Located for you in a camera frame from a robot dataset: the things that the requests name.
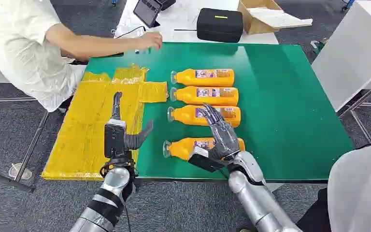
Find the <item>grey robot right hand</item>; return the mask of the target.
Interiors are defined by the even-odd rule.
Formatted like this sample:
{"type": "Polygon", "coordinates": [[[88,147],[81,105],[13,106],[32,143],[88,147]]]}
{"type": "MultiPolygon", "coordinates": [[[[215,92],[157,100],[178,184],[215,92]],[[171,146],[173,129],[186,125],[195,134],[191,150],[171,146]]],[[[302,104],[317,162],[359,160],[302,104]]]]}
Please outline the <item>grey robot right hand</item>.
{"type": "Polygon", "coordinates": [[[234,159],[234,156],[240,151],[234,128],[213,106],[203,103],[203,107],[202,114],[214,138],[214,147],[209,150],[209,157],[221,161],[234,159]]]}

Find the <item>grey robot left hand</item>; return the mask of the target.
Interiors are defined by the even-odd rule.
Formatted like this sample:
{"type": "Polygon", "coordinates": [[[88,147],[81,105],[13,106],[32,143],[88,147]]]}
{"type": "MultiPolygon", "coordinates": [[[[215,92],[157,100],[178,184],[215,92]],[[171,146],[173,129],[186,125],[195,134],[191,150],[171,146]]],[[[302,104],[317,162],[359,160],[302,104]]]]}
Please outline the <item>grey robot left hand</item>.
{"type": "Polygon", "coordinates": [[[122,92],[116,92],[112,104],[112,116],[107,122],[108,126],[112,126],[112,139],[117,142],[117,149],[137,150],[146,140],[148,134],[153,130],[153,120],[149,120],[146,127],[138,134],[126,133],[126,122],[120,117],[120,99],[122,92]]]}

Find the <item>person's hand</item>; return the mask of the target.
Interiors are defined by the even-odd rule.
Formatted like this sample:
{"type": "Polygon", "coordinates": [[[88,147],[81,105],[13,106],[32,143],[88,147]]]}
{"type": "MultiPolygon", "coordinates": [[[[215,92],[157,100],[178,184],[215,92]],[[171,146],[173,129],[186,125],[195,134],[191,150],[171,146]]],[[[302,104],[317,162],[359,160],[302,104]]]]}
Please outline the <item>person's hand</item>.
{"type": "Polygon", "coordinates": [[[138,45],[136,48],[138,50],[148,48],[159,50],[162,47],[162,35],[157,31],[146,32],[137,38],[137,43],[138,45]]]}

